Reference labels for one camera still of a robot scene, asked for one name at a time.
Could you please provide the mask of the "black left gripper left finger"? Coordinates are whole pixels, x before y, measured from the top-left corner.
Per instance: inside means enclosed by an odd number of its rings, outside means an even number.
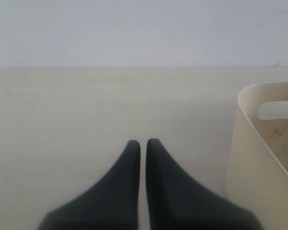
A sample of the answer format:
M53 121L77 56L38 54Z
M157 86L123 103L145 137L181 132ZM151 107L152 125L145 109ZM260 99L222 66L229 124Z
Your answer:
M110 170L91 188L49 212L39 230L136 230L141 149L127 142Z

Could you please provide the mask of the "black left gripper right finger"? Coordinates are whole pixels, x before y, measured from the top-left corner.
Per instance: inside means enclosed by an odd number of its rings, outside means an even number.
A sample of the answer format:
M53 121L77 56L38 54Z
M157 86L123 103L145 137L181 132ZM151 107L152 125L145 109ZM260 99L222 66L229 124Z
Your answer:
M146 195L153 230L259 230L255 215L188 175L157 138L146 147Z

